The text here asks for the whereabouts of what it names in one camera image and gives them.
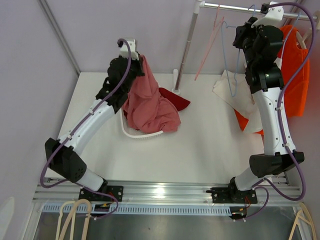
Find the white t shirt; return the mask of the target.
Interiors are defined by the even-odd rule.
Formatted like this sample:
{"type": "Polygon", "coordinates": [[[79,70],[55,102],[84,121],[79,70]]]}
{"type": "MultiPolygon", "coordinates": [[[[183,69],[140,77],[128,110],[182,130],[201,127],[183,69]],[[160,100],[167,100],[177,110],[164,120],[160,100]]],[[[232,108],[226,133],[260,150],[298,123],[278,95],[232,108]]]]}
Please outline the white t shirt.
{"type": "Polygon", "coordinates": [[[224,70],[212,91],[233,108],[238,125],[244,133],[264,134],[260,112],[244,74],[224,70]]]}

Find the pink t shirt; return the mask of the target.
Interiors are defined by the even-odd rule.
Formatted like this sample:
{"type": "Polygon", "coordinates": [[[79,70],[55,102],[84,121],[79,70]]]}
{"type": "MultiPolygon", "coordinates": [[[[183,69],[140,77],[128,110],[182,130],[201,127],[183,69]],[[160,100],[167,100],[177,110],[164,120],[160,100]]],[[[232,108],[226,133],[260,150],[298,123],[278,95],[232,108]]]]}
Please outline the pink t shirt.
{"type": "Polygon", "coordinates": [[[161,95],[146,57],[141,58],[144,76],[136,77],[122,106],[128,126],[145,134],[176,132],[181,124],[178,110],[161,95]]]}

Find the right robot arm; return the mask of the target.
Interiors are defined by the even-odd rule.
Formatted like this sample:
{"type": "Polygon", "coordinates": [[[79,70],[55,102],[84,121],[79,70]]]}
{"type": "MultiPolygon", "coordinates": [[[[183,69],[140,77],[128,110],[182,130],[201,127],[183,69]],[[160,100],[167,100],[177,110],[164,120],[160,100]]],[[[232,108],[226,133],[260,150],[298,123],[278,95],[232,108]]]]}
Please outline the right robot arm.
{"type": "Polygon", "coordinates": [[[298,168],[305,160],[291,138],[283,99],[285,84],[276,64],[283,46],[283,32],[272,25],[257,25],[257,20],[251,17],[236,28],[233,46],[244,53],[245,80],[259,110],[264,152],[251,155],[249,167],[230,180],[227,196],[235,203],[268,177],[298,168]]]}

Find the dark red t shirt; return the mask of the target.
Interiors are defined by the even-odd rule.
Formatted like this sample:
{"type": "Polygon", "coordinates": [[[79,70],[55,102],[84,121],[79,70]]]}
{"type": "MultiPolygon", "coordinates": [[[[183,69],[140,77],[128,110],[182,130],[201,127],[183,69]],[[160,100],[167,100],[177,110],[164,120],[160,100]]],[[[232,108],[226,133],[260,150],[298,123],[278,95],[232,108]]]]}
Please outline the dark red t shirt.
{"type": "Polygon", "coordinates": [[[186,109],[189,105],[190,105],[190,101],[163,88],[160,87],[159,89],[159,93],[161,94],[162,97],[166,98],[167,100],[169,100],[177,109],[178,112],[186,109]]]}

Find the pink wire hanger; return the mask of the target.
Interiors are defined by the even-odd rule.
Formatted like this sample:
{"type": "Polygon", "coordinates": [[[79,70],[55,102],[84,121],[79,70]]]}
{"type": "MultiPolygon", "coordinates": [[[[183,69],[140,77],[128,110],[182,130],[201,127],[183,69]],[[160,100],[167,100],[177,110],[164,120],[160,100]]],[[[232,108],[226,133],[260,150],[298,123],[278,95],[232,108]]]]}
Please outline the pink wire hanger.
{"type": "Polygon", "coordinates": [[[218,7],[217,7],[217,10],[216,10],[216,14],[215,14],[215,18],[214,18],[214,22],[213,22],[213,27],[212,27],[212,31],[211,31],[211,34],[210,34],[210,38],[209,38],[209,41],[206,45],[206,49],[205,49],[205,53],[204,53],[204,56],[200,62],[200,65],[199,65],[199,68],[197,70],[197,73],[195,74],[195,78],[194,80],[196,81],[203,69],[203,66],[205,65],[205,62],[209,56],[209,53],[215,43],[215,40],[217,38],[217,35],[218,35],[218,31],[221,29],[222,27],[222,23],[223,23],[223,20],[224,20],[224,16],[221,18],[221,19],[218,19],[218,15],[219,15],[219,12],[220,12],[220,9],[221,9],[221,5],[218,4],[218,7]]]}

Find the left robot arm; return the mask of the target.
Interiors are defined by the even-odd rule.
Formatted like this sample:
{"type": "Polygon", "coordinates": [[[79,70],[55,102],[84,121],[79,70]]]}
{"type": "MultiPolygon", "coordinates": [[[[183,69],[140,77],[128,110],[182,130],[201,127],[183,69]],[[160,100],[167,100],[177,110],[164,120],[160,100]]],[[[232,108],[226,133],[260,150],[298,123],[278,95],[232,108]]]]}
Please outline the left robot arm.
{"type": "Polygon", "coordinates": [[[143,61],[141,56],[137,59],[119,56],[110,62],[107,77],[87,113],[66,134],[45,142],[47,163],[42,180],[50,169],[66,181],[90,189],[90,195],[97,201],[107,197],[105,179],[92,172],[80,155],[103,124],[124,105],[135,79],[144,76],[143,61]]]}

